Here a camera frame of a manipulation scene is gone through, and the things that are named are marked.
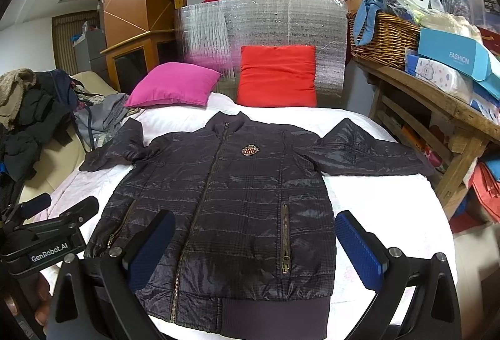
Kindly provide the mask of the person's left hand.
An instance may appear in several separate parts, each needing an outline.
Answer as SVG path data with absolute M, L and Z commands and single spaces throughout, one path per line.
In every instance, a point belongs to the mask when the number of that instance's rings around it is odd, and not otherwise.
M 40 272 L 1 278 L 1 339 L 46 339 L 50 286 Z

